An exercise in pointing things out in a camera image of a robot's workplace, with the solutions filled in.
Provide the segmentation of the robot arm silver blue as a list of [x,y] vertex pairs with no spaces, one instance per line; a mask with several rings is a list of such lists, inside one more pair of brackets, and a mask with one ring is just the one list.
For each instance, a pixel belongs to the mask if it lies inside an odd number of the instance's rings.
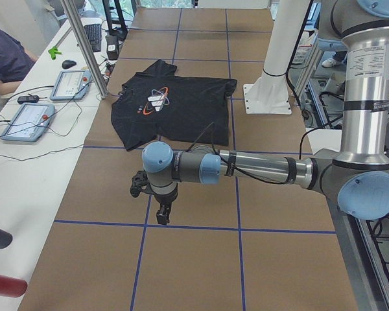
[[318,35],[347,49],[340,150],[314,157],[269,157],[213,147],[175,152],[146,145],[133,177],[159,203],[157,221],[169,223],[178,184],[216,184],[221,176],[273,185],[296,184],[323,194],[341,211],[376,220],[389,213],[389,158],[384,153],[389,112],[389,1],[322,1]]

